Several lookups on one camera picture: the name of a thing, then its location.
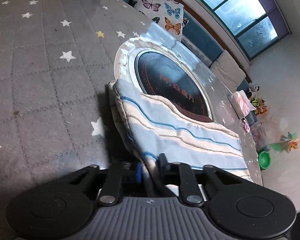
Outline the orange plush toys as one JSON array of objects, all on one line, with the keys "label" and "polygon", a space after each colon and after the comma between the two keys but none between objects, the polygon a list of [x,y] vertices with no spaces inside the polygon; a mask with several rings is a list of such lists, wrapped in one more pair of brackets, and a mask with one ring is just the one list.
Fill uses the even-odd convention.
[{"label": "orange plush toys", "polygon": [[251,100],[250,102],[256,108],[254,110],[255,115],[267,113],[268,106],[266,105],[266,101],[262,98],[253,98],[253,100]]}]

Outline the beige cushion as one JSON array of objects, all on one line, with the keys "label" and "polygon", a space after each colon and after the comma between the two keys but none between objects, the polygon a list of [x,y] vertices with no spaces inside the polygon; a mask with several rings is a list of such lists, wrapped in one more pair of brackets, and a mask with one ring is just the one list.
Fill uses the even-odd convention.
[{"label": "beige cushion", "polygon": [[210,70],[232,93],[237,90],[246,77],[245,72],[241,70],[227,50],[222,51],[221,55],[211,64]]}]

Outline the clear plastic storage box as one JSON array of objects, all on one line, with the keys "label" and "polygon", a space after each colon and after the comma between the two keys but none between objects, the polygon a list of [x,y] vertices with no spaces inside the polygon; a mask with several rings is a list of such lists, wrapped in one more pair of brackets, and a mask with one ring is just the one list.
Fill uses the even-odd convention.
[{"label": "clear plastic storage box", "polygon": [[255,122],[250,126],[250,131],[255,142],[257,152],[263,151],[267,145],[267,134],[260,121]]}]

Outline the green plastic bowl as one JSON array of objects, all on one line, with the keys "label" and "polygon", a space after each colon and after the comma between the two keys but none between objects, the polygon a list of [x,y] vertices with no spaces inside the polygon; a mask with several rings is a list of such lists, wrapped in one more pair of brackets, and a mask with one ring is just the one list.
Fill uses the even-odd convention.
[{"label": "green plastic bowl", "polygon": [[262,151],[258,154],[258,163],[261,170],[266,170],[271,165],[271,157],[267,151]]}]

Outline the colourful paper pinwheel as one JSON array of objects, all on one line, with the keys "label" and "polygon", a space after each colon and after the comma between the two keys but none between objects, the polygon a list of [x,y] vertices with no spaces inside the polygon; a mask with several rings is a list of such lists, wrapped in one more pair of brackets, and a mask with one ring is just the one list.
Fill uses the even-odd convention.
[{"label": "colourful paper pinwheel", "polygon": [[296,150],[299,148],[298,141],[297,133],[288,132],[286,136],[281,136],[280,141],[270,144],[269,147],[277,152],[290,152],[293,149]]}]

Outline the blue sofa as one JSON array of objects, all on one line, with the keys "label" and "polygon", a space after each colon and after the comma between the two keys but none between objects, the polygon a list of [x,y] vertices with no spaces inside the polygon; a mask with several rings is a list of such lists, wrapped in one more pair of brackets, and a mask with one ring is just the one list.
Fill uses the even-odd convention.
[{"label": "blue sofa", "polygon": [[251,96],[246,72],[220,38],[174,0],[123,0],[182,42],[231,91]]}]

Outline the green framed window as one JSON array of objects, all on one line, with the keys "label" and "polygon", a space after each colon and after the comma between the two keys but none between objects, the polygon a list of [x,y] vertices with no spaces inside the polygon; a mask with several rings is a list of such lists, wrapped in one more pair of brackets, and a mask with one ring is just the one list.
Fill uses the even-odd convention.
[{"label": "green framed window", "polygon": [[289,34],[275,0],[197,1],[221,22],[250,60]]}]

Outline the pink scrunchie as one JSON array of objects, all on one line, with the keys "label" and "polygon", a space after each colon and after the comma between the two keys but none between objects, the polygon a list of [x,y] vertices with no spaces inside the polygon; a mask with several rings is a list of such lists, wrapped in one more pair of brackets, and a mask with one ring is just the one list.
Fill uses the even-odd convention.
[{"label": "pink scrunchie", "polygon": [[245,132],[249,133],[250,132],[250,126],[249,126],[248,122],[245,119],[242,120],[242,125],[243,125],[243,129],[245,130]]}]

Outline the butterfly print pillow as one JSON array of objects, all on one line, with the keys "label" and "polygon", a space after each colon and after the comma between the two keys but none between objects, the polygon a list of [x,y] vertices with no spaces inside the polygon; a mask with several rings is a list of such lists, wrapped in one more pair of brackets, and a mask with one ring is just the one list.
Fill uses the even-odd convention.
[{"label": "butterfly print pillow", "polygon": [[133,0],[132,3],[136,10],[181,41],[187,21],[182,4],[173,0]]}]

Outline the blue striped knit sweater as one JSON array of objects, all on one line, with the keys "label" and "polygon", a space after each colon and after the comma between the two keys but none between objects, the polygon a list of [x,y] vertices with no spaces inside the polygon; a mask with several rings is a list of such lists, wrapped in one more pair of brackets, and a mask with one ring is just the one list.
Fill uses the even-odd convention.
[{"label": "blue striped knit sweater", "polygon": [[239,135],[217,122],[191,119],[168,99],[140,92],[118,79],[108,85],[111,112],[126,149],[141,161],[146,190],[162,187],[159,155],[170,163],[186,163],[194,170],[213,165],[251,180]]}]

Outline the round black induction cooker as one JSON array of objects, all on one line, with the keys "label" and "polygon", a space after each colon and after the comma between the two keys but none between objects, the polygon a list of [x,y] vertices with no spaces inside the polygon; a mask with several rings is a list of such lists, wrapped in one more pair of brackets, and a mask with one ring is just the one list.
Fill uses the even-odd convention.
[{"label": "round black induction cooker", "polygon": [[169,56],[151,50],[142,51],[135,58],[134,70],[145,94],[162,96],[191,114],[213,118],[201,88]]}]

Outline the panda plush toy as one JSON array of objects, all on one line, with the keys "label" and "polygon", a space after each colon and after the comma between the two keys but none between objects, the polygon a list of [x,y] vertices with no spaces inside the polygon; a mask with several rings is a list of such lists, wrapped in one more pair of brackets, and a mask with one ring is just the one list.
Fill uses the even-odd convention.
[{"label": "panda plush toy", "polygon": [[260,86],[257,85],[257,84],[249,84],[249,90],[248,90],[248,93],[249,93],[249,96],[250,97],[253,97],[256,95],[256,93],[260,90]]}]

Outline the pink tissue pack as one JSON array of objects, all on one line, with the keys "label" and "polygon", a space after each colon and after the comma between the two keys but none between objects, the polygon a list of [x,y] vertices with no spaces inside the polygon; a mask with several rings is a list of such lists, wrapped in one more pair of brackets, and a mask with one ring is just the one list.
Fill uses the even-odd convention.
[{"label": "pink tissue pack", "polygon": [[251,111],[256,110],[243,90],[235,91],[228,99],[239,119],[245,118]]}]

